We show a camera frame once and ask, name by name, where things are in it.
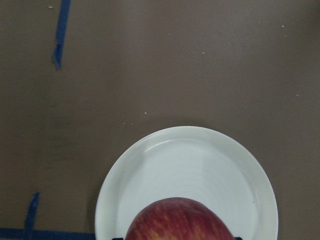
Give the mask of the brown paper table mat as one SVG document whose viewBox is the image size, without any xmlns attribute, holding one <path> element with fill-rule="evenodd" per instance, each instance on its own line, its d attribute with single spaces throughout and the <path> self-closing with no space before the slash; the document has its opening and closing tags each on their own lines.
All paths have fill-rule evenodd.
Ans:
<svg viewBox="0 0 320 240">
<path fill-rule="evenodd" d="M 281 240 L 320 237 L 317 0 L 74 0 L 61 69 L 58 0 L 0 3 L 0 226 L 92 233 L 101 184 L 134 142 L 203 126 L 246 147 Z"/>
</svg>

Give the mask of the red yellow apple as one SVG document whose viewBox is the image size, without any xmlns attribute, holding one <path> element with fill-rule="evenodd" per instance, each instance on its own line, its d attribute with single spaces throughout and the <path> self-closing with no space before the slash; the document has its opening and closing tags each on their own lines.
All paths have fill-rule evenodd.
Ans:
<svg viewBox="0 0 320 240">
<path fill-rule="evenodd" d="M 184 197 L 158 200 L 130 224 L 126 240 L 234 240 L 224 222 L 202 203 Z"/>
</svg>

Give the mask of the white round plate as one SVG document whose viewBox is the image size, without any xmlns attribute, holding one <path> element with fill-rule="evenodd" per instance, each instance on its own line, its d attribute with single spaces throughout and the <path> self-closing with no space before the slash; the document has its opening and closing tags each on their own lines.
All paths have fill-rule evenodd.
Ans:
<svg viewBox="0 0 320 240">
<path fill-rule="evenodd" d="M 139 211 L 170 197 L 202 203 L 244 240 L 278 237 L 275 194 L 259 162 L 234 139 L 197 126 L 149 134 L 117 159 L 98 195 L 95 237 L 123 238 Z"/>
</svg>

